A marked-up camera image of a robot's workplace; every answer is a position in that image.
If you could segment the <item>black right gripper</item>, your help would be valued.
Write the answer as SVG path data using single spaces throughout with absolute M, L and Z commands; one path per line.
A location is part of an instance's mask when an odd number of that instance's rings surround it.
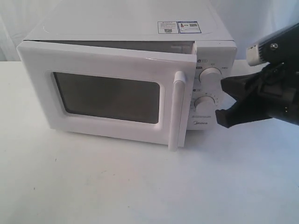
M 236 100 L 215 111 L 225 128 L 270 118 L 299 124 L 299 70 L 292 66 L 268 64 L 261 72 L 222 79 L 221 88 Z

